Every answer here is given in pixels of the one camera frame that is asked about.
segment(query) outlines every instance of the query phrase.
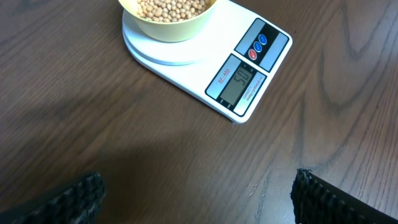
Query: bowl of chickpeas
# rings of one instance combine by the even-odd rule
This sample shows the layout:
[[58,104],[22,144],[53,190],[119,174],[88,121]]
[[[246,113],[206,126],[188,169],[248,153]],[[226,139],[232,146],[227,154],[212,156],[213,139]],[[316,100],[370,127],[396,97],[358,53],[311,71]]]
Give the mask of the bowl of chickpeas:
[[138,27],[164,42],[191,39],[225,0],[119,0]]

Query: brown wooden surface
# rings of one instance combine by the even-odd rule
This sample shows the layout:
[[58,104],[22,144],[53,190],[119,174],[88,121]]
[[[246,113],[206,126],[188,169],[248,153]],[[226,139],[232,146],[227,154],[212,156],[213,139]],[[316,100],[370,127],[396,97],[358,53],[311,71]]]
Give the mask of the brown wooden surface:
[[0,1],[0,211],[94,169],[100,223],[292,223],[305,167],[398,218],[398,1],[238,3],[294,38],[242,125],[140,66],[117,1]]

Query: scale platform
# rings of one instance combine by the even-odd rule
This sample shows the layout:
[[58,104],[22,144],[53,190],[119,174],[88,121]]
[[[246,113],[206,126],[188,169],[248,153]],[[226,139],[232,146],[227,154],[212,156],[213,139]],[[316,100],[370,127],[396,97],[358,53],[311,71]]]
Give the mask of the scale platform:
[[139,63],[238,124],[251,117],[293,43],[282,29],[228,0],[190,40],[152,39],[126,11],[123,37]]

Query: bowl rim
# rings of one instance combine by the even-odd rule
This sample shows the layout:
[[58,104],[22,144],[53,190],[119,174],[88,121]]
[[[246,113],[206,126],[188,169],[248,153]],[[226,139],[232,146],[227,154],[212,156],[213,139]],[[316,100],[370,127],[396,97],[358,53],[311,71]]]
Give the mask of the bowl rim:
[[186,19],[186,20],[184,20],[184,21],[177,21],[177,22],[156,22],[156,21],[148,21],[148,20],[146,20],[146,19],[143,19],[143,18],[139,17],[138,15],[136,15],[136,13],[131,13],[128,9],[126,9],[125,7],[123,7],[123,5],[122,5],[122,7],[123,7],[130,15],[132,15],[133,17],[135,17],[135,18],[137,18],[137,19],[140,19],[140,20],[143,21],[143,22],[147,22],[147,23],[150,23],[150,24],[173,25],[173,24],[183,24],[184,22],[190,22],[190,21],[194,21],[195,19],[198,19],[198,18],[201,17],[202,15],[208,13],[208,11],[209,11],[211,8],[214,8],[214,5],[215,5],[215,4],[218,4],[218,2],[220,2],[220,1],[223,1],[223,0],[216,0],[204,13],[200,14],[199,16],[193,17],[193,18],[191,18],[191,19]]

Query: red button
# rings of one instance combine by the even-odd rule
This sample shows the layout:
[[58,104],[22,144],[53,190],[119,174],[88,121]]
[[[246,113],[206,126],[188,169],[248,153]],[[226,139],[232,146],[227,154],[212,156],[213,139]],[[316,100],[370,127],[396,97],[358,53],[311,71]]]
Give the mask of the red button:
[[251,60],[255,60],[255,59],[257,59],[257,53],[253,49],[250,49],[249,57],[251,58]]

